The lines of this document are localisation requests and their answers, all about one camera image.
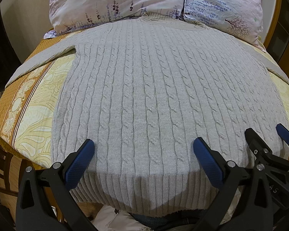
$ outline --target bed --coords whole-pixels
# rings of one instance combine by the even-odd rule
[[[43,39],[27,60],[84,31],[86,29]],[[267,52],[247,42],[241,43],[278,66]],[[36,168],[49,168],[52,165],[53,114],[75,55],[72,49],[19,77],[5,89],[0,99],[0,145],[6,151],[34,162]],[[279,92],[289,121],[289,84],[273,71],[270,72],[270,78]]]

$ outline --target blue clamp pad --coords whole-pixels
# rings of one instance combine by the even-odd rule
[[[95,152],[94,142],[87,139],[79,148],[80,152],[65,172],[64,185],[67,190],[75,188],[88,167]]]
[[[279,123],[276,125],[276,131],[281,139],[289,146],[289,130],[287,130],[283,124]]]
[[[194,140],[193,149],[212,186],[220,189],[224,185],[224,174],[210,154],[209,146],[201,137],[198,137]]]

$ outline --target cable knit pattern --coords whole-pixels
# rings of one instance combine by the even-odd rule
[[[202,136],[225,160],[252,166],[246,128],[281,157],[275,126],[288,120],[267,69],[248,45],[203,24],[158,14],[85,30],[35,55],[14,74],[76,49],[56,105],[51,155],[62,162],[86,138],[96,153],[71,194],[164,216],[206,208],[216,195],[193,153]]]

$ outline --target ribbed hem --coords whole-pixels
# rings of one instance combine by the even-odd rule
[[[152,217],[180,210],[208,208],[216,192],[200,171],[145,178],[86,173],[77,188],[71,191],[76,201],[99,202],[129,213]]]

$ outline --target wall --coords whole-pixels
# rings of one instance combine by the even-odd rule
[[[263,32],[260,34],[262,42],[264,42],[267,32],[269,31],[275,10],[275,4],[276,0],[262,0]]]
[[[0,9],[8,38],[23,63],[52,28],[49,0],[2,0]]]

